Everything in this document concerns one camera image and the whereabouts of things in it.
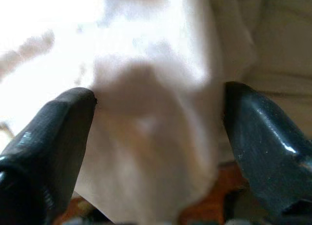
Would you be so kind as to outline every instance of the beige fabric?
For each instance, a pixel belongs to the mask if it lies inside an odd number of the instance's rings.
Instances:
[[[312,0],[268,0],[254,32],[259,61],[245,81],[312,137]]]

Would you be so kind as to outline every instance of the black plastic part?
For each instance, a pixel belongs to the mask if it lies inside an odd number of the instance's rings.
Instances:
[[[250,87],[228,82],[224,125],[242,174],[263,206],[276,217],[310,217],[312,144],[287,115]]]
[[[0,224],[51,224],[71,199],[96,99],[70,89],[47,103],[0,155]]]
[[[272,225],[312,225],[311,216],[286,216],[269,220]]]

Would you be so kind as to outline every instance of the white cloth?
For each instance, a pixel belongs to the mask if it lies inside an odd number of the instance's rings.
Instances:
[[[276,1],[292,5],[266,4]],[[296,13],[309,10],[305,0],[296,1]],[[220,137],[223,82],[252,69],[249,84],[284,93],[275,83],[282,77],[264,69],[291,65],[283,74],[288,84],[297,84],[296,76],[285,77],[293,71],[311,73],[309,51],[299,55],[312,45],[309,23],[298,20],[299,35],[293,19],[271,13],[272,7],[261,19],[262,3],[0,0],[0,122],[17,134],[59,93],[92,89],[98,105],[76,191],[114,222],[173,221],[213,185],[218,146],[228,152]],[[289,52],[280,57],[287,50],[280,50],[279,39],[290,36],[300,40],[284,45]],[[253,66],[257,59],[261,66]],[[295,90],[309,93],[310,81]],[[311,109],[307,101],[305,109],[292,104],[298,108],[292,118],[304,119],[297,112]]]

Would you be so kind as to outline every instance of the white towel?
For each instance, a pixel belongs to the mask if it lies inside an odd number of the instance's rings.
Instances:
[[[256,59],[247,2],[0,0],[0,121],[17,134],[59,93],[92,89],[75,190],[114,222],[174,221],[215,181],[223,82]]]

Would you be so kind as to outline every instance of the white fabric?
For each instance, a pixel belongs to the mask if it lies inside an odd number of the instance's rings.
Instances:
[[[17,134],[59,93],[92,89],[76,191],[115,222],[173,221],[213,185],[218,146],[233,158],[224,81],[248,74],[312,134],[312,0],[265,1],[0,0],[0,122]]]

